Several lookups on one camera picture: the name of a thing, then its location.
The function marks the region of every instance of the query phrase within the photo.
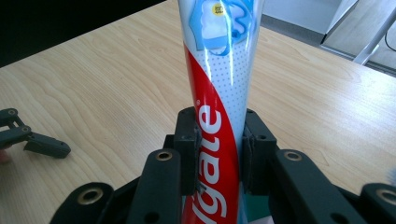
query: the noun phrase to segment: black cable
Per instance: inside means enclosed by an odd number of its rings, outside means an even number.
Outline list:
[[[388,32],[385,33],[385,44],[388,46],[388,48],[390,48],[390,49],[396,51],[396,49],[394,49],[393,47],[391,47],[391,46],[388,44],[387,35],[388,35]]]

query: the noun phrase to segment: metal pole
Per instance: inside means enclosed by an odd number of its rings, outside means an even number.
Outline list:
[[[374,38],[370,43],[356,56],[353,60],[354,63],[366,64],[370,57],[378,49],[378,43],[384,37],[385,33],[388,31],[390,26],[396,21],[396,8],[393,9],[392,13],[388,16],[387,20],[382,24],[381,28],[375,34]]]

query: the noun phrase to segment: light wood tabletop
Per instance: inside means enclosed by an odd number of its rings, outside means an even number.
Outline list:
[[[360,193],[396,169],[396,79],[261,28],[248,107],[281,148],[306,153]],[[117,189],[192,106],[176,0],[0,69],[0,109],[71,148],[63,160],[7,150],[0,223],[48,223],[75,188]]]

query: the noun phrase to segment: toothpaste tube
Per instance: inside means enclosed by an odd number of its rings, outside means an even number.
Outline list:
[[[196,121],[198,190],[183,223],[247,223],[240,156],[263,0],[178,0]]]

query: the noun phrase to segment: dark background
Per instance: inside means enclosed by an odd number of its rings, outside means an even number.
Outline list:
[[[0,67],[162,1],[2,1],[0,3]]]

